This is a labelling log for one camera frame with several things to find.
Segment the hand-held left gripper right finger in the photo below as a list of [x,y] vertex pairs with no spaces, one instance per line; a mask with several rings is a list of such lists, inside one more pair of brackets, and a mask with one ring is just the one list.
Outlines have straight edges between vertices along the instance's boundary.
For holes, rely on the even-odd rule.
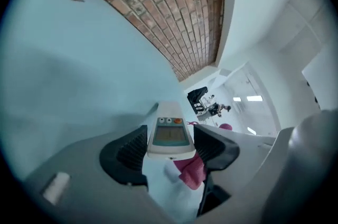
[[194,126],[194,145],[206,178],[197,217],[241,190],[256,174],[275,138],[237,133],[207,125]]

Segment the pink cloth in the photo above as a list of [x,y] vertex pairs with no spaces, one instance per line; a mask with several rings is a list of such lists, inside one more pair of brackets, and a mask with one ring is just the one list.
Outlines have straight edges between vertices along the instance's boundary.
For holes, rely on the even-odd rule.
[[190,189],[196,190],[210,172],[230,166],[239,156],[240,149],[236,142],[201,124],[194,125],[193,132],[196,154],[191,159],[174,161],[174,164],[181,173],[179,178]]

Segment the white remote control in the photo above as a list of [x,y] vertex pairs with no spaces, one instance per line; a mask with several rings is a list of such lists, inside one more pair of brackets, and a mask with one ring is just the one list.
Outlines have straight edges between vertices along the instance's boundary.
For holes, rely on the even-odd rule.
[[195,153],[180,104],[159,102],[147,144],[147,156],[157,160],[181,161],[193,158]]

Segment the black office chair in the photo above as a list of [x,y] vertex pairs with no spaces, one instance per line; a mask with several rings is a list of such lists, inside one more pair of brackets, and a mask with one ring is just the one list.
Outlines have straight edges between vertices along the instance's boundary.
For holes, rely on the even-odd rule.
[[199,89],[192,90],[188,93],[187,99],[189,103],[191,104],[193,111],[195,114],[198,114],[199,110],[198,107],[200,107],[200,99],[208,92],[208,88],[202,87]]

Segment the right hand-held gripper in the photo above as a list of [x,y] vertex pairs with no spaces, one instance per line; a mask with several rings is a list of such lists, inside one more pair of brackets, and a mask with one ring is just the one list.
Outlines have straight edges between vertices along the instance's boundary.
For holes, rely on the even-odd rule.
[[256,208],[299,208],[320,187],[338,155],[338,109],[282,130],[253,179]]

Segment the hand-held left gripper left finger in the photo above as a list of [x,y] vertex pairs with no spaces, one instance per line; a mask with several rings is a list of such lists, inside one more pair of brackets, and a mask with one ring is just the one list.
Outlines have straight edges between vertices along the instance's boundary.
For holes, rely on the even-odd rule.
[[63,224],[134,224],[148,219],[142,174],[147,127],[72,143],[25,180],[35,201]]

